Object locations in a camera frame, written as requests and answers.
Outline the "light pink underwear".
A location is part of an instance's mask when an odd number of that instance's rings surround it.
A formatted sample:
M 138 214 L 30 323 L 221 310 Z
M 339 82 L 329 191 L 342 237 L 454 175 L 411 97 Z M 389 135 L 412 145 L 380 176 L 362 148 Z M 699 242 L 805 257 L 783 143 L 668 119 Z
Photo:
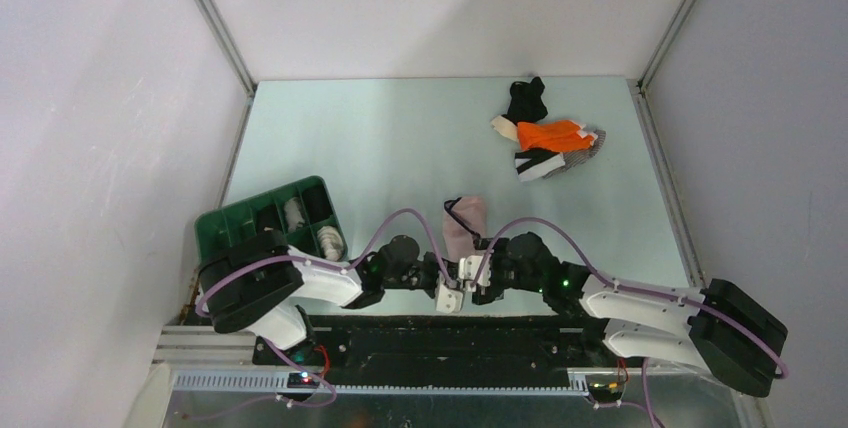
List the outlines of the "light pink underwear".
M 443 202 L 442 235 L 447 259 L 481 255 L 487 237 L 487 207 L 481 196 L 462 196 Z

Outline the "white pink-trimmed underwear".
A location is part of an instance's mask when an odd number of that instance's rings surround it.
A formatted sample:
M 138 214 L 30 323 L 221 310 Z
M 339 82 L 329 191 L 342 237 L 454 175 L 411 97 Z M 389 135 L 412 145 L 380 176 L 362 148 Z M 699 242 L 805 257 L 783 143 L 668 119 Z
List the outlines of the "white pink-trimmed underwear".
M 331 225 L 323 226 L 316 233 L 322 257 L 329 261 L 340 261 L 345 254 L 345 242 L 339 230 Z

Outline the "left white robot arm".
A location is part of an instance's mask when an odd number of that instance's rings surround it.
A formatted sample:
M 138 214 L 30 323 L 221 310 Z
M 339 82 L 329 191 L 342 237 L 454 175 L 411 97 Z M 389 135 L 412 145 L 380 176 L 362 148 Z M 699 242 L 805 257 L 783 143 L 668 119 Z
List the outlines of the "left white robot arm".
M 421 254 L 406 236 L 353 262 L 340 262 L 310 255 L 271 230 L 205 257 L 198 278 L 196 313 L 216 332 L 251 332 L 297 365 L 316 351 L 299 299 L 358 310 L 379 303 L 389 290 L 421 290 L 441 313 L 455 313 L 463 304 L 447 261 L 432 252 Z

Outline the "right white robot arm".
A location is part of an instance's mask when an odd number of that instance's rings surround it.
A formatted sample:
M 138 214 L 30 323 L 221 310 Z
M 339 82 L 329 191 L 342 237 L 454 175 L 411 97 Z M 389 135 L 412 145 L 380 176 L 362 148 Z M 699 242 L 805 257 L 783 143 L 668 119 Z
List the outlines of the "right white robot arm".
M 528 232 L 496 241 L 490 253 L 458 263 L 461 286 L 476 305 L 507 290 L 534 292 L 556 314 L 584 323 L 585 359 L 606 366 L 651 358 L 708 372 L 729 388 L 765 398 L 784 375 L 777 360 L 786 325 L 736 284 L 662 287 L 621 280 L 556 258 Z

